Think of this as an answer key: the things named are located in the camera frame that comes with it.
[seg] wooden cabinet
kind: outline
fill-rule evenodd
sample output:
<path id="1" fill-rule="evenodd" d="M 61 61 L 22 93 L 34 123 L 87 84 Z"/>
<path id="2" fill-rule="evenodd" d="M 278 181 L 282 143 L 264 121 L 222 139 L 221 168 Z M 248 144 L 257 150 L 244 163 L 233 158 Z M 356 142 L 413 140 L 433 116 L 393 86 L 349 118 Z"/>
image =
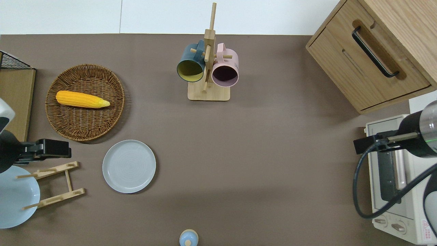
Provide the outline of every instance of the wooden cabinet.
<path id="1" fill-rule="evenodd" d="M 437 1 L 341 0 L 306 48 L 359 113 L 434 91 Z"/>

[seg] corn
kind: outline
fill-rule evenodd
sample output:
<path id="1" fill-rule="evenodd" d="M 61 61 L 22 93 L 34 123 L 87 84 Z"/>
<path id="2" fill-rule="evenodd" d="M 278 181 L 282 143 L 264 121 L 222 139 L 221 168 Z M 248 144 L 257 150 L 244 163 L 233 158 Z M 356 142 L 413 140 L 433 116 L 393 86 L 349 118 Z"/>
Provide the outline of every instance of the corn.
<path id="1" fill-rule="evenodd" d="M 110 105 L 108 101 L 100 97 L 73 91 L 58 91 L 56 100 L 63 105 L 94 109 Z"/>

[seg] mug handle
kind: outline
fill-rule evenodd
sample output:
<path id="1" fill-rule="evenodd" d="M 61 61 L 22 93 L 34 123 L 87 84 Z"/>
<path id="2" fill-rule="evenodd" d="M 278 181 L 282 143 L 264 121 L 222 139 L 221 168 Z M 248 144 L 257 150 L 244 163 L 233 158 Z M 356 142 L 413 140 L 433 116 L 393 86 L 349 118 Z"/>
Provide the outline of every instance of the mug handle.
<path id="1" fill-rule="evenodd" d="M 223 53 L 225 52 L 226 47 L 224 43 L 219 43 L 217 45 L 217 61 L 218 63 L 224 63 L 225 60 L 223 59 Z"/>
<path id="2" fill-rule="evenodd" d="M 205 49 L 205 42 L 202 39 L 200 39 L 199 42 L 197 43 L 197 49 L 196 49 L 196 53 L 194 54 L 194 60 L 201 59 L 204 49 Z"/>

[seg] round wicker tray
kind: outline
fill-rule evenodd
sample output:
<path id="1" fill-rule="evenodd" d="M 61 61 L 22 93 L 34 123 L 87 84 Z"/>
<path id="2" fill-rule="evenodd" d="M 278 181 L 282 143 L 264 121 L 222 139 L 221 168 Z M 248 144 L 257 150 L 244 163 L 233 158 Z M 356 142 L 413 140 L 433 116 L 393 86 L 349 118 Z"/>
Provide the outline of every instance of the round wicker tray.
<path id="1" fill-rule="evenodd" d="M 58 91 L 75 91 L 95 95 L 111 103 L 100 109 L 59 104 Z M 89 141 L 105 135 L 120 119 L 125 105 L 123 86 L 109 69 L 82 64 L 61 73 L 47 92 L 45 112 L 50 125 L 61 136 L 75 141 Z"/>

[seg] mug rack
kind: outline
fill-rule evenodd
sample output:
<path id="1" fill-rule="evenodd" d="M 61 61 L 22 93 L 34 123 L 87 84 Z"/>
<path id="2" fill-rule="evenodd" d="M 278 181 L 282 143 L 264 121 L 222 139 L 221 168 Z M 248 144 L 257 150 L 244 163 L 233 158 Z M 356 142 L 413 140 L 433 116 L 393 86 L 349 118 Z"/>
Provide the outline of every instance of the mug rack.
<path id="1" fill-rule="evenodd" d="M 212 3 L 211 22 L 209 29 L 205 29 L 205 70 L 201 80 L 188 83 L 188 99 L 192 101 L 216 101 L 225 102 L 231 98 L 231 88 L 221 87 L 212 82 L 211 71 L 214 65 L 215 31 L 214 19 L 217 3 Z"/>

